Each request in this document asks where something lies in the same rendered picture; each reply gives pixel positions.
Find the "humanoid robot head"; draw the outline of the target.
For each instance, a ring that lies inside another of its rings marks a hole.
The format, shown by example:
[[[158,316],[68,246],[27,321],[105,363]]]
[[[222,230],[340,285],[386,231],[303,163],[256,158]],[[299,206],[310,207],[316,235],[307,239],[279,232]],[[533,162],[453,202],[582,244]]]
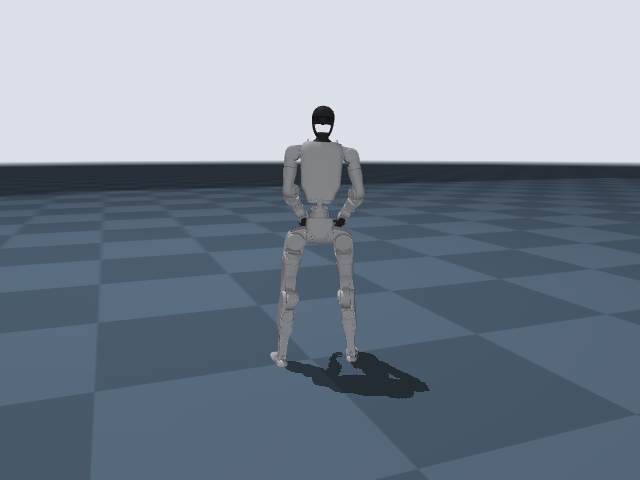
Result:
[[[316,136],[315,142],[331,142],[329,140],[329,136],[332,132],[334,125],[334,112],[330,107],[327,106],[319,106],[317,107],[312,114],[312,127],[314,134]],[[321,125],[331,125],[329,133],[326,132],[316,132],[315,124]]]

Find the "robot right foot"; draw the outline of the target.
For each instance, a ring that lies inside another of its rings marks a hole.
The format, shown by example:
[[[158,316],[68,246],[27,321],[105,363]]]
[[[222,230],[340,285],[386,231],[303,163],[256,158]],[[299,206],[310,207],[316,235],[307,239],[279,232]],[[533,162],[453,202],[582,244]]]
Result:
[[[358,356],[358,348],[357,347],[355,347],[355,352],[356,352],[355,354],[357,354],[356,357],[353,356],[353,352],[352,351],[350,352],[350,356],[348,356],[348,350],[346,349],[346,360],[350,361],[350,362],[356,361],[357,360],[357,356]]]

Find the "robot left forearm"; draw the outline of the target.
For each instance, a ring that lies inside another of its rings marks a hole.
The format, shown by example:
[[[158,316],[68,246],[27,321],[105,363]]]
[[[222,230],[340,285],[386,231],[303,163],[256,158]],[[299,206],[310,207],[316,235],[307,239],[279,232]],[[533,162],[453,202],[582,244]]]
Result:
[[[292,208],[294,214],[298,217],[298,220],[300,223],[302,218],[309,218],[308,212],[306,211],[305,207],[301,203],[301,199],[299,198],[299,196],[297,196],[296,198],[284,197],[284,199],[288,204],[288,206]]]

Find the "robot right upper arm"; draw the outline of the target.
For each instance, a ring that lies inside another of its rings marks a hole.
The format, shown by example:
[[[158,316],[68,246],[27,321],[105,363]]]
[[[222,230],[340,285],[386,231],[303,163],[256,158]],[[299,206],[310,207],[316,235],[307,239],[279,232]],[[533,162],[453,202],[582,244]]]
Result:
[[[343,148],[343,161],[349,164],[347,167],[349,178],[352,183],[352,187],[348,190],[348,197],[351,200],[359,200],[363,199],[365,195],[364,186],[363,186],[363,175],[360,166],[359,154],[358,152],[349,147]]]

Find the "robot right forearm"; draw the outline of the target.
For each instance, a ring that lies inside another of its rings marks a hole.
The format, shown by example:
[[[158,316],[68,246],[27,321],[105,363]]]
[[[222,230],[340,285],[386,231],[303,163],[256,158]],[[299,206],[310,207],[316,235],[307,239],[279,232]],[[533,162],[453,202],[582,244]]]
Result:
[[[337,220],[339,218],[344,218],[345,219],[345,223],[347,223],[348,218],[353,214],[355,209],[360,206],[362,201],[363,201],[363,199],[351,200],[348,197],[348,199],[346,200],[346,203],[344,204],[344,206],[342,207],[341,211],[339,212],[339,214],[337,216]]]

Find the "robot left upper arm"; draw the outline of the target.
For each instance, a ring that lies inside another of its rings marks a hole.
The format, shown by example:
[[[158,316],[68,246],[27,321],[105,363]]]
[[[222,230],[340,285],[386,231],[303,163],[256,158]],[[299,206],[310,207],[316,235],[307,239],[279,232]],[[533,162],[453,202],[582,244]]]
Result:
[[[296,198],[299,195],[299,187],[294,184],[297,174],[297,166],[295,163],[300,159],[302,145],[291,145],[285,151],[284,167],[283,167],[283,195],[288,198]]]

